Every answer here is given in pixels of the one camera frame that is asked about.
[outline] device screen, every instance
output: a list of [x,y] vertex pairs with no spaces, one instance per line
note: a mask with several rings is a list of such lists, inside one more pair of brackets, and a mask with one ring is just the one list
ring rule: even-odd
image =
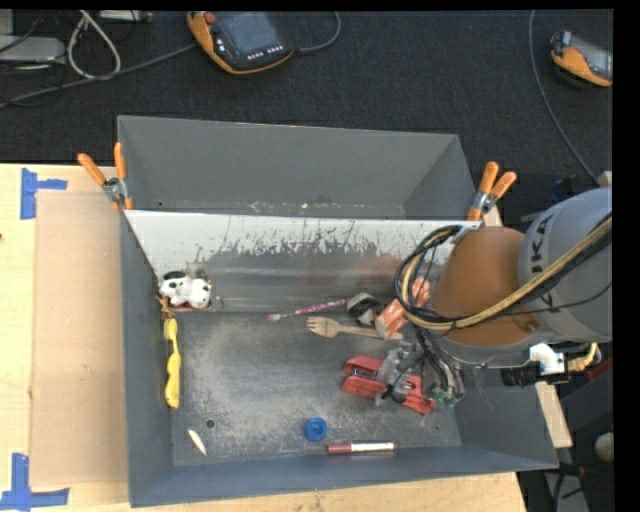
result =
[[597,73],[607,80],[613,80],[613,55],[584,39],[573,36],[571,44],[584,55],[584,58],[595,68]]
[[259,12],[238,15],[218,15],[221,31],[238,54],[251,53],[279,41],[278,35],[267,18]]

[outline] blue tape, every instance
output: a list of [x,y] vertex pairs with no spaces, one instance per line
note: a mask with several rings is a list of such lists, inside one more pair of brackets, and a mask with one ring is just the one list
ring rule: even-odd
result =
[[22,168],[22,189],[20,200],[20,218],[35,219],[36,192],[41,189],[66,190],[67,182],[59,179],[38,181],[38,175],[26,167]]
[[3,491],[0,510],[30,512],[32,507],[55,507],[66,505],[69,488],[51,492],[31,492],[29,487],[29,457],[14,453],[11,460],[11,490]]

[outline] white connector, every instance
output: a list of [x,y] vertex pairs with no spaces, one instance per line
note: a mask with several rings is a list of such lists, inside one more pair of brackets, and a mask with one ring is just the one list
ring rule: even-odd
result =
[[565,371],[564,354],[554,351],[546,343],[538,343],[529,349],[529,361],[541,364],[540,375],[554,375]]
[[130,21],[130,22],[143,22],[151,21],[153,13],[151,11],[136,11],[136,10],[102,10],[98,12],[100,18],[115,20],[115,21]]

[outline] yellow toothbrush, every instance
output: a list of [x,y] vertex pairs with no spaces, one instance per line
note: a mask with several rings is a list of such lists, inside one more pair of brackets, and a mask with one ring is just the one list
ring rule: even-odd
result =
[[180,366],[182,356],[178,351],[178,322],[175,318],[167,318],[164,321],[164,337],[171,341],[173,353],[167,360],[167,385],[164,396],[169,407],[177,409],[180,405]]

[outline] bin floor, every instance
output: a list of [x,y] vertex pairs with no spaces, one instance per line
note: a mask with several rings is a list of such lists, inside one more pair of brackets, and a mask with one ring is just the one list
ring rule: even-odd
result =
[[[323,314],[355,325],[346,313]],[[307,316],[269,324],[264,314],[183,312],[177,315],[182,354],[181,403],[172,410],[177,466],[286,454],[324,453],[330,443],[395,441],[399,448],[459,445],[455,414],[426,416],[393,402],[342,391],[345,362],[359,354],[384,359],[397,342],[306,329]],[[327,422],[327,436],[308,441],[303,425]],[[198,433],[207,455],[188,430]]]

